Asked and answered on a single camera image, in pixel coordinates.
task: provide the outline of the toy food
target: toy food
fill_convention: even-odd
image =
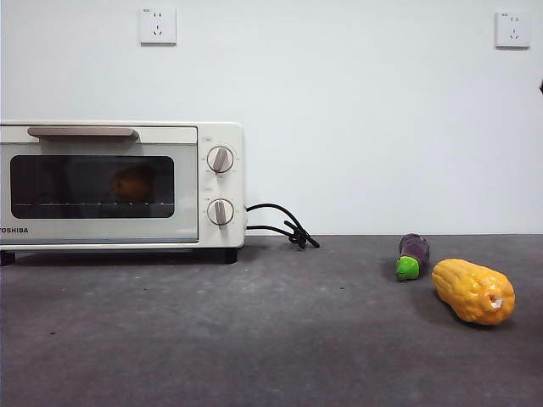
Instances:
[[[130,167],[117,172],[111,188],[121,202],[141,203],[153,196],[154,171],[147,165]]]
[[[403,236],[400,241],[400,258],[396,263],[398,280],[414,280],[428,266],[430,246],[426,239],[415,233]]]
[[[440,261],[432,272],[439,297],[459,318],[481,325],[497,325],[515,309],[515,292],[498,271],[466,260]]]

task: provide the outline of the oven knob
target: oven knob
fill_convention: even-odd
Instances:
[[[207,215],[216,225],[225,225],[234,216],[234,208],[226,199],[217,199],[210,203],[207,208]]]
[[[227,172],[233,162],[232,152],[226,147],[215,147],[207,154],[207,164],[216,173]]]

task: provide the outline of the electrical outlet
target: electrical outlet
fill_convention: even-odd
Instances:
[[[525,12],[495,14],[497,48],[529,48],[531,41],[529,16]]]
[[[176,10],[173,7],[144,8],[139,29],[142,44],[175,44]]]

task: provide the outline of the toaster oven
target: toaster oven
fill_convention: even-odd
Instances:
[[[23,251],[244,244],[243,129],[233,123],[6,121],[2,264]]]

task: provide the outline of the power cord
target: power cord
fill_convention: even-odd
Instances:
[[[298,220],[292,215],[289,211],[287,211],[284,207],[275,205],[274,203],[259,203],[258,205],[249,206],[247,208],[247,212],[250,212],[251,210],[260,209],[260,208],[274,208],[282,211],[284,214],[286,214],[292,222],[294,222],[294,225],[289,222],[288,220],[285,220],[283,223],[290,227],[293,232],[284,231],[283,229],[279,229],[274,226],[267,226],[267,225],[254,225],[254,226],[247,226],[247,230],[254,230],[254,229],[266,229],[268,231],[276,231],[277,233],[281,233],[288,237],[288,240],[291,243],[296,243],[301,248],[305,248],[305,243],[309,242],[313,245],[314,248],[320,248],[321,245],[317,240],[315,240],[311,235],[302,227],[302,225],[298,222]]]

